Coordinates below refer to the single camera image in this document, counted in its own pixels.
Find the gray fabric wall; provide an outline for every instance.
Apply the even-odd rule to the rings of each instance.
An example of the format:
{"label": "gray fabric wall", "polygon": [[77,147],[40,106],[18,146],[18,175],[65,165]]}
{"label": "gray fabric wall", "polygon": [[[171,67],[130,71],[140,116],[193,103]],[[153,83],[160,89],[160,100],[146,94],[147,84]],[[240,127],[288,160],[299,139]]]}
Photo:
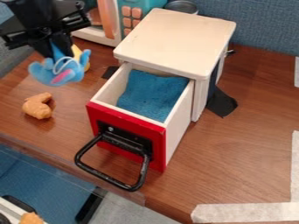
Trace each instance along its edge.
{"label": "gray fabric wall", "polygon": [[[10,18],[12,13],[3,3],[0,3],[0,24]],[[26,59],[32,53],[29,46],[23,46],[9,51],[0,38],[0,78]]]}
{"label": "gray fabric wall", "polygon": [[199,14],[237,22],[233,42],[299,56],[299,0],[193,0]]}

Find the white box top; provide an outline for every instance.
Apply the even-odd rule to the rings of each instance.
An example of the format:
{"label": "white box top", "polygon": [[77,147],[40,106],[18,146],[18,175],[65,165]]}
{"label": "white box top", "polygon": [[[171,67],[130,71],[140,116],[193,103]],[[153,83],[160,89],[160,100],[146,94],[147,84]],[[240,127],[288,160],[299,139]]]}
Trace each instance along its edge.
{"label": "white box top", "polygon": [[172,10],[153,9],[115,48],[114,55],[137,65],[206,80],[236,24]]}

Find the masking tape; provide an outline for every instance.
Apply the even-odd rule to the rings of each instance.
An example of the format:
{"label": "masking tape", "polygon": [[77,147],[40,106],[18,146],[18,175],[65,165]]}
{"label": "masking tape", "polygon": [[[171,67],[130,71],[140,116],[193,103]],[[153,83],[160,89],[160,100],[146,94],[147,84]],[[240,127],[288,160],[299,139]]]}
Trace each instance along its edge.
{"label": "masking tape", "polygon": [[291,178],[292,202],[197,205],[191,218],[194,223],[299,221],[299,131],[293,133]]}
{"label": "masking tape", "polygon": [[293,132],[292,169],[291,169],[291,201],[299,202],[299,131]]}
{"label": "masking tape", "polygon": [[295,86],[299,88],[299,57],[296,57]]}
{"label": "masking tape", "polygon": [[299,221],[299,203],[197,205],[194,223]]}

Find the black tape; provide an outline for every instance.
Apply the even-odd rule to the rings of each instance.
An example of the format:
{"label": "black tape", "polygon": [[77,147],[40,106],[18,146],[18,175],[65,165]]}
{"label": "black tape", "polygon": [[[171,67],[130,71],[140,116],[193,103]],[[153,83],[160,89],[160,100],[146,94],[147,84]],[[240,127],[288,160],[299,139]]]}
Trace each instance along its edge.
{"label": "black tape", "polygon": [[106,72],[101,76],[101,78],[108,80],[117,71],[118,66],[109,66]]}
{"label": "black tape", "polygon": [[234,98],[225,94],[216,86],[218,70],[219,62],[217,63],[216,67],[214,67],[214,70],[211,74],[206,107],[214,114],[224,118],[225,116],[231,114],[238,107],[238,103],[236,100],[234,100]]}
{"label": "black tape", "polygon": [[238,102],[216,87],[212,97],[206,103],[206,107],[214,114],[224,118],[238,107]]}

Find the wood grain surface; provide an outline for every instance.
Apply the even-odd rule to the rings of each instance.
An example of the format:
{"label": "wood grain surface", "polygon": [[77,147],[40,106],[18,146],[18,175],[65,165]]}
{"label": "wood grain surface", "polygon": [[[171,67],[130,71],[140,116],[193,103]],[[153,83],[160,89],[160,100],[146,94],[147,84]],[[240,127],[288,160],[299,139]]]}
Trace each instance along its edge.
{"label": "wood grain surface", "polygon": [[[140,192],[123,193],[80,171],[75,153],[93,137],[85,104],[105,83],[108,66],[117,65],[112,48],[76,39],[92,49],[91,69],[81,83],[46,87],[27,73],[41,57],[34,53],[0,80],[1,141],[42,161],[94,182],[183,223],[199,203],[289,201],[291,134],[299,130],[299,88],[294,87],[295,57],[232,45],[219,86],[239,107],[222,119],[205,110],[184,135],[165,173],[149,171]],[[53,117],[25,115],[24,99],[53,94]],[[133,183],[139,164],[94,147],[83,159],[94,168]]]}

